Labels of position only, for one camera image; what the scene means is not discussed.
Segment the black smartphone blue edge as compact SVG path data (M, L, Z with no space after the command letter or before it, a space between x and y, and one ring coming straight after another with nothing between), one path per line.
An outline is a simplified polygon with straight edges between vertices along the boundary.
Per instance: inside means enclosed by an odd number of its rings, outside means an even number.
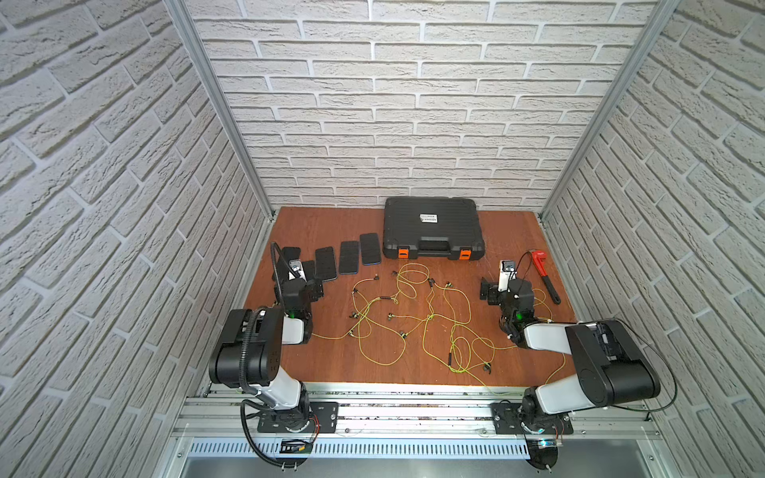
M360 247L364 266L373 266L382 262L381 241L378 233L361 234Z

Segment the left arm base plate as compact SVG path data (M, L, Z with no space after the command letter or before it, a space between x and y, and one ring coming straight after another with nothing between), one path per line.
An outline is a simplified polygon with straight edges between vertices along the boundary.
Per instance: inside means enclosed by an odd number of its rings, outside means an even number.
M311 402L289 410L262 412L259 415L259 433L334 433L337 428L340 404L338 402Z

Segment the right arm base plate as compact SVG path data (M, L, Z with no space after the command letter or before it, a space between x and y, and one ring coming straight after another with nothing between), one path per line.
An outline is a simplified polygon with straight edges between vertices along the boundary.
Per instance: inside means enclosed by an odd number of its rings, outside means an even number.
M490 404L492 423L498 435L570 435L574 433L568 414L545 414L520 402L500 400Z

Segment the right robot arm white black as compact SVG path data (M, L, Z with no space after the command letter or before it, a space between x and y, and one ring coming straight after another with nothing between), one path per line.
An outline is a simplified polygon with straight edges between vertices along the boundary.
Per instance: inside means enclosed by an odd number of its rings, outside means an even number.
M572 411L648 400L661 393L655 369L619 321L545 322L535 315L531 284L520 279L482 279L479 297L500 308L500 330L515 346L559 353L575 366L573 376L525 390L516 415L526 431L562 433Z

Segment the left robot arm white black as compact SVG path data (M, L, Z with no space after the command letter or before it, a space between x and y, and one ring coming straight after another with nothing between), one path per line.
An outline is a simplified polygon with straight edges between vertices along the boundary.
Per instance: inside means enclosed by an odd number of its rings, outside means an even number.
M275 287L274 306L229 313L208 374L214 384L245 394L245 419L260 415L291 432L318 423L306 386L281 366L285 346L304 345L312 337L312 286L300 278L285 280Z

